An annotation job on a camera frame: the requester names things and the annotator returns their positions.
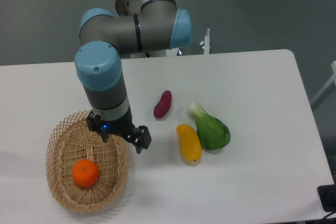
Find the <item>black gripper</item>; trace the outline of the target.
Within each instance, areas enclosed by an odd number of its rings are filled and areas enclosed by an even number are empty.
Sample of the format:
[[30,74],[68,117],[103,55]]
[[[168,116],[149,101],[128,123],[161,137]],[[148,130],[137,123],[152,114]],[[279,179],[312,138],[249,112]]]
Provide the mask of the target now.
[[122,136],[128,143],[135,147],[136,153],[140,154],[142,150],[147,150],[151,144],[152,138],[147,126],[140,125],[135,127],[132,123],[132,113],[127,111],[122,117],[112,121],[106,121],[100,114],[95,114],[91,110],[86,118],[89,131],[96,132],[106,143],[108,134]]

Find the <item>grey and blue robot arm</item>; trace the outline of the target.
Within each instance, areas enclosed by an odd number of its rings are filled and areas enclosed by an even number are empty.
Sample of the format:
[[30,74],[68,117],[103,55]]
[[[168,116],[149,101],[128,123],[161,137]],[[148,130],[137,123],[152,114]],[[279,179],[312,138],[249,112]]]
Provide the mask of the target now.
[[136,1],[140,9],[134,14],[114,15],[103,8],[83,14],[75,66],[91,105],[89,130],[104,142],[120,136],[140,153],[152,139],[146,126],[132,122],[121,56],[186,47],[193,30],[189,12],[175,0]]

